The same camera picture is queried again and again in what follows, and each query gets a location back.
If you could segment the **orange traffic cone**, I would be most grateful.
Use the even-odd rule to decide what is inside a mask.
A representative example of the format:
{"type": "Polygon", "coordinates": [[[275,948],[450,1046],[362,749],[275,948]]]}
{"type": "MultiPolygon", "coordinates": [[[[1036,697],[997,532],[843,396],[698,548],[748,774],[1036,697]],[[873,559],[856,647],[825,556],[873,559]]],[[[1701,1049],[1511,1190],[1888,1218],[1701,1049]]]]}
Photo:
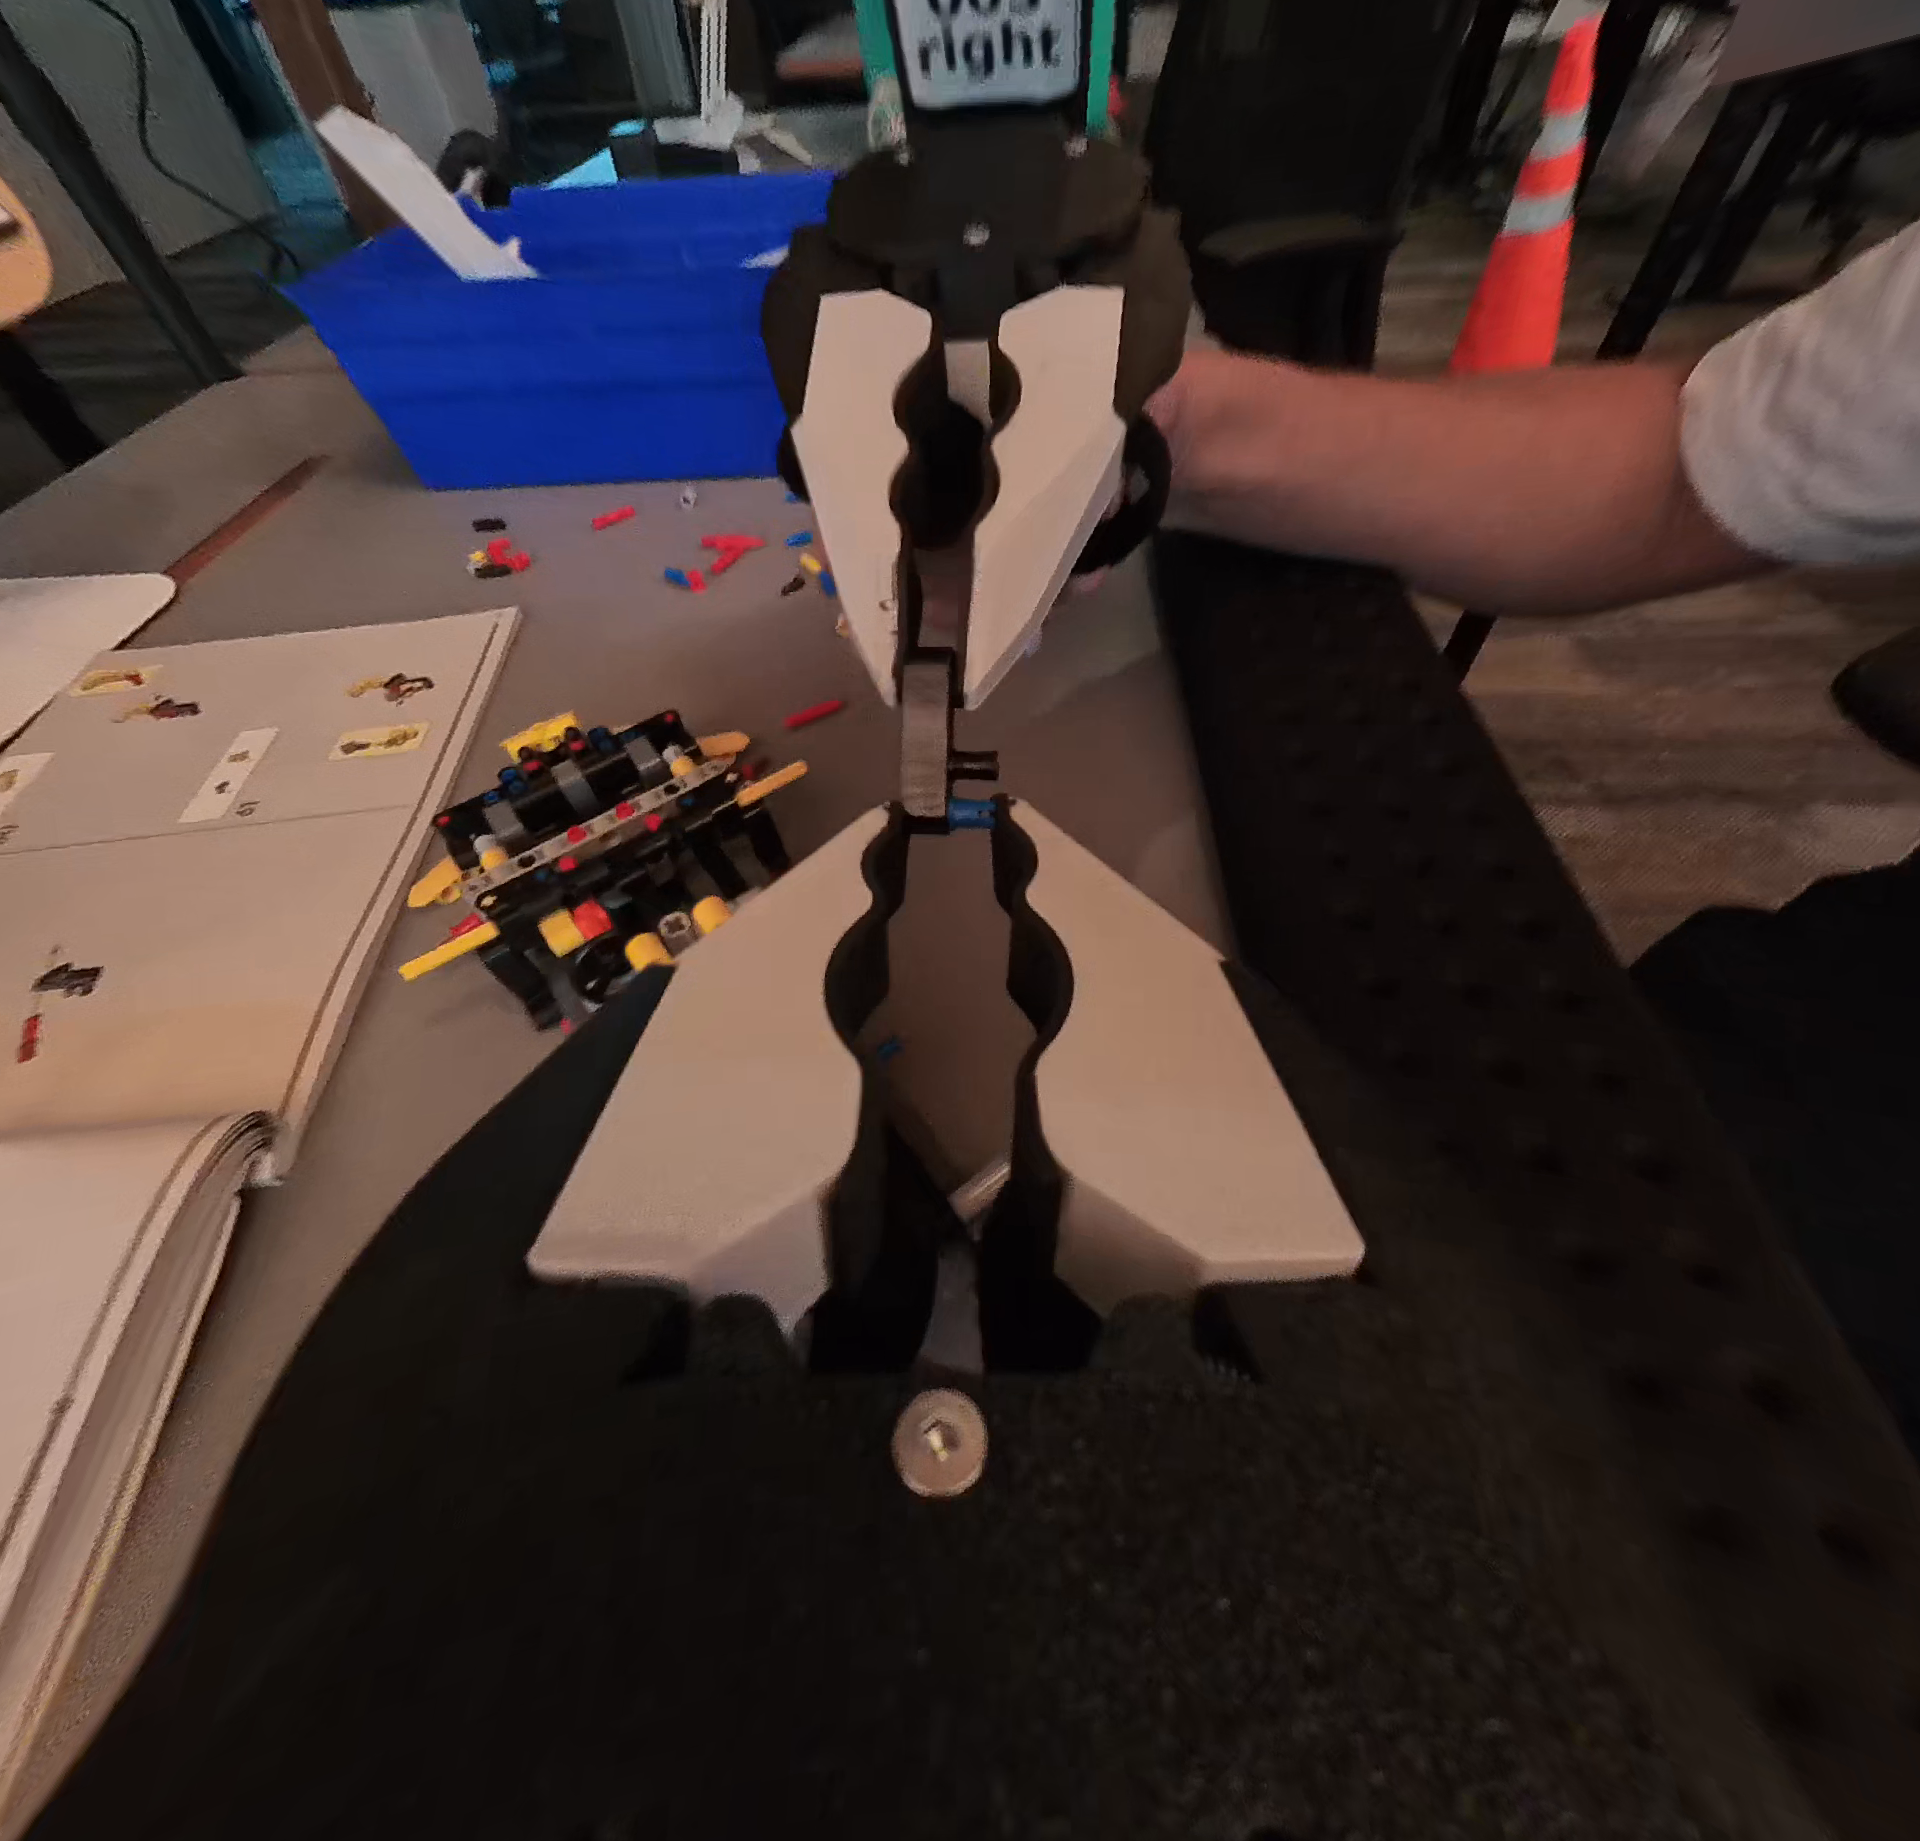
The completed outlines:
{"type": "Polygon", "coordinates": [[[1563,36],[1543,120],[1525,153],[1452,345],[1451,376],[1531,373],[1553,363],[1570,263],[1580,183],[1596,73],[1600,14],[1563,36]]]}

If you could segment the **wooden support post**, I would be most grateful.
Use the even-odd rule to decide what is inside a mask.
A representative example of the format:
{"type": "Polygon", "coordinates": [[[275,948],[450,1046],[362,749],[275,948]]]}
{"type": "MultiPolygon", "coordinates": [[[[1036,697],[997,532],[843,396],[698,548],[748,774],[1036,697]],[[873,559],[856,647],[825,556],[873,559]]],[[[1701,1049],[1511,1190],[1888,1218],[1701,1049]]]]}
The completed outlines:
{"type": "Polygon", "coordinates": [[[304,149],[323,169],[332,198],[355,242],[378,236],[392,214],[320,139],[320,118],[334,107],[371,118],[372,104],[352,66],[323,0],[245,0],[245,14],[297,118],[304,149]]]}

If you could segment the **toy brick car chassis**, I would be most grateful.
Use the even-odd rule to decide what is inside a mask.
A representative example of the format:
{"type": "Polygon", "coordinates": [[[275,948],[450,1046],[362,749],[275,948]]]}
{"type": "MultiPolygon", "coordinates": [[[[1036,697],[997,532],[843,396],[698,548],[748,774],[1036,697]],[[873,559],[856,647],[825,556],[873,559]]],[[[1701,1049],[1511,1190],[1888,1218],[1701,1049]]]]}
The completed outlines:
{"type": "MultiPolygon", "coordinates": [[[[436,821],[444,860],[409,897],[466,917],[401,967],[409,982],[481,960],[535,1027],[561,1029],[617,992],[661,988],[705,936],[798,864],[771,798],[803,764],[755,774],[740,735],[697,739],[676,712],[586,732],[570,714],[505,745],[483,795],[436,821]]],[[[882,1101],[888,1221],[931,1225],[934,1246],[970,1225],[918,1159],[882,1101]]]]}

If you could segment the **person's right forearm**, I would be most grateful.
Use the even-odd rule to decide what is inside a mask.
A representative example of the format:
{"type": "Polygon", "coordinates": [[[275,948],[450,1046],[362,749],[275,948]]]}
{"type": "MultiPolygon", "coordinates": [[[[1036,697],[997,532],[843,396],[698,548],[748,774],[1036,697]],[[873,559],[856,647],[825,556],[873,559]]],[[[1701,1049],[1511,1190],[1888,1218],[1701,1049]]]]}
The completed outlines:
{"type": "Polygon", "coordinates": [[[1388,380],[1215,349],[1200,462],[1179,521],[1300,558],[1377,563],[1415,591],[1472,614],[1570,617],[1718,590],[1774,562],[1661,599],[1600,606],[1576,582],[1603,524],[1650,460],[1612,450],[1615,428],[1563,424],[1549,380],[1572,371],[1672,380],[1658,363],[1388,380]]]}

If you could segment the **blue plastic bin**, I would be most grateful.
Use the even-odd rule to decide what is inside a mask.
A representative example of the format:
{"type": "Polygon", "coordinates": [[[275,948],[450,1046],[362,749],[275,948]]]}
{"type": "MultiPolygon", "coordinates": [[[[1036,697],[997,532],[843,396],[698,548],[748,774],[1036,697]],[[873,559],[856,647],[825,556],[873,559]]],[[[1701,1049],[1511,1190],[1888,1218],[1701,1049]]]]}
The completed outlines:
{"type": "Polygon", "coordinates": [[[769,479],[765,258],[823,222],[832,185],[518,190],[477,223],[518,241],[534,280],[462,281],[396,226],[290,297],[428,488],[769,479]]]}

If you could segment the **black office chair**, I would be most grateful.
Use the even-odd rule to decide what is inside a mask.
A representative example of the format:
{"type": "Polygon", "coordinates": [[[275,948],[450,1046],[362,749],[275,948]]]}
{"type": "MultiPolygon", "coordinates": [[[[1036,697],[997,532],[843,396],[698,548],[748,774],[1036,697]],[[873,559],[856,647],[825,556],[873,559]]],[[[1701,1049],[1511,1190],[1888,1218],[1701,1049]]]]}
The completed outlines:
{"type": "Polygon", "coordinates": [[[1410,185],[1481,0],[1180,0],[1145,134],[1207,332],[1368,371],[1410,185]]]}

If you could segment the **white stand with flat base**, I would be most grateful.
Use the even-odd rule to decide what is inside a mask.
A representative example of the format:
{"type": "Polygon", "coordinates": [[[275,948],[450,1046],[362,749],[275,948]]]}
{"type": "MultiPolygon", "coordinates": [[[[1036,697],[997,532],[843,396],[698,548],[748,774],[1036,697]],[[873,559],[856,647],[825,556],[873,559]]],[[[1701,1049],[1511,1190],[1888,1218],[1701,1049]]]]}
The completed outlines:
{"type": "Polygon", "coordinates": [[[175,595],[167,574],[2,582],[2,745],[175,595]]]}

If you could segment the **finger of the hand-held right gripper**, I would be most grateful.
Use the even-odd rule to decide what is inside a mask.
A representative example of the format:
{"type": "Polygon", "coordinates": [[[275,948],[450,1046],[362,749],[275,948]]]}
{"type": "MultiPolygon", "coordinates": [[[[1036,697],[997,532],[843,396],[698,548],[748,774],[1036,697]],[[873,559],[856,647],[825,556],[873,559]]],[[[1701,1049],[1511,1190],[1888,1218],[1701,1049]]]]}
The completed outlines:
{"type": "Polygon", "coordinates": [[[997,349],[1017,380],[991,437],[993,499],[972,528],[962,705],[982,708],[1033,643],[1116,498],[1122,292],[1061,285],[1010,308],[997,349]]]}
{"type": "Polygon", "coordinates": [[[909,601],[931,552],[926,479],[901,422],[931,345],[931,313],[898,293],[825,297],[790,428],[841,614],[878,690],[901,689],[909,601]]]}

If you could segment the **white and tan desk lamp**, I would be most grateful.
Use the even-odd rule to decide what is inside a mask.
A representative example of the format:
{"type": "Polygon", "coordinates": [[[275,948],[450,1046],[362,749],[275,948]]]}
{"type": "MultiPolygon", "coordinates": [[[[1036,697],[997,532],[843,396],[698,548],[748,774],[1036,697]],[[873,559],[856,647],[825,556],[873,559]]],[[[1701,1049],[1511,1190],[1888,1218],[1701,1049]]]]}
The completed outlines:
{"type": "Polygon", "coordinates": [[[768,153],[811,172],[816,156],[773,114],[752,114],[729,81],[730,0],[682,0],[694,27],[697,114],[665,125],[663,149],[685,150],[710,173],[759,173],[768,153]]]}

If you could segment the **white paper sheet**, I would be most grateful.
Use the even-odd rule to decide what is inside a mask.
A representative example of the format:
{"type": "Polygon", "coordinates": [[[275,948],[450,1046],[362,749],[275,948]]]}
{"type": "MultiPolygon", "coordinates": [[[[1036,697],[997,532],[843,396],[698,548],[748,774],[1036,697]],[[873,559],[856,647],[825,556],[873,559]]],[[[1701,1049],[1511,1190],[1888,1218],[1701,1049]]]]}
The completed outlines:
{"type": "Polygon", "coordinates": [[[523,259],[518,241],[492,241],[398,135],[340,105],[315,120],[315,134],[456,280],[466,283],[537,280],[537,270],[523,259]]]}

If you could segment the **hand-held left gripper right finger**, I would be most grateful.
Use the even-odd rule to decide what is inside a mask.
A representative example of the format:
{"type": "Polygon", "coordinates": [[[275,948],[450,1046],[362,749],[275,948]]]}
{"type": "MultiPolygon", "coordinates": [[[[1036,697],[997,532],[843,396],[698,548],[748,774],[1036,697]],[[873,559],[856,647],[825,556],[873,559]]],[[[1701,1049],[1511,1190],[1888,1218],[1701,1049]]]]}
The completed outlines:
{"type": "Polygon", "coordinates": [[[1053,1266],[1091,1310],[1217,1285],[1353,1277],[1360,1233],[1226,958],[1025,802],[1023,903],[1071,976],[1036,1093],[1063,1173],[1053,1266]]]}

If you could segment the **pile of red blue pins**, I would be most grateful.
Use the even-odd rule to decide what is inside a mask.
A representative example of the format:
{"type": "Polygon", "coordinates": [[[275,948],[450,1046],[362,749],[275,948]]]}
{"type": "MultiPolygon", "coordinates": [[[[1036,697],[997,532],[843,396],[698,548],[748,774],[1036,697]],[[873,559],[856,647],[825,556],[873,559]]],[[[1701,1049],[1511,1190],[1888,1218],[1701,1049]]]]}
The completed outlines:
{"type": "Polygon", "coordinates": [[[750,582],[768,586],[781,601],[838,601],[838,582],[812,528],[798,528],[781,536],[705,535],[685,558],[663,563],[657,574],[669,590],[700,597],[742,570],[750,582]]]}

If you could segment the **black toy connector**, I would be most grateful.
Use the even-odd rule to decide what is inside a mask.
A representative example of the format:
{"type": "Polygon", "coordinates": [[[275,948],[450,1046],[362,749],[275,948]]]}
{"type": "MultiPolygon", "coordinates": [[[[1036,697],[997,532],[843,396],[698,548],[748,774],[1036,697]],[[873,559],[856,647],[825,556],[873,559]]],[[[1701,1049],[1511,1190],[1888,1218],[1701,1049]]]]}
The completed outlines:
{"type": "Polygon", "coordinates": [[[960,686],[954,652],[911,650],[901,667],[898,805],[907,830],[919,836],[948,836],[950,798],[995,798],[998,794],[998,754],[954,745],[957,708],[960,686]]]}

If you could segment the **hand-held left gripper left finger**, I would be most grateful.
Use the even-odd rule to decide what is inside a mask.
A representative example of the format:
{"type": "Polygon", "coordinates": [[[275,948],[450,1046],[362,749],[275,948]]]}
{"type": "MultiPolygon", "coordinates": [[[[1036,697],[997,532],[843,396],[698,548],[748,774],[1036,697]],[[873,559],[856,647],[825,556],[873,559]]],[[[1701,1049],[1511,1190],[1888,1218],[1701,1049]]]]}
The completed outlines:
{"type": "Polygon", "coordinates": [[[790,1332],[888,1243],[862,1034],[892,986],[904,815],[873,809],[673,970],[528,1254],[543,1281],[750,1298],[790,1332]]]}

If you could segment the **dark dotted panel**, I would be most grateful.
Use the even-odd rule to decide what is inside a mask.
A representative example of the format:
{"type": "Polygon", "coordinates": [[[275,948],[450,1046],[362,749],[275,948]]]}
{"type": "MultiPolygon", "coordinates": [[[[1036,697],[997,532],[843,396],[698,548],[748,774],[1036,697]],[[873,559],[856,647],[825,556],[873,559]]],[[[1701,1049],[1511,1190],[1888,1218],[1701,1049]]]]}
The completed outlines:
{"type": "Polygon", "coordinates": [[[1167,536],[1240,956],[1493,1208],[1741,1703],[1836,1838],[1917,1834],[1916,1460],[1386,574],[1167,536]]]}

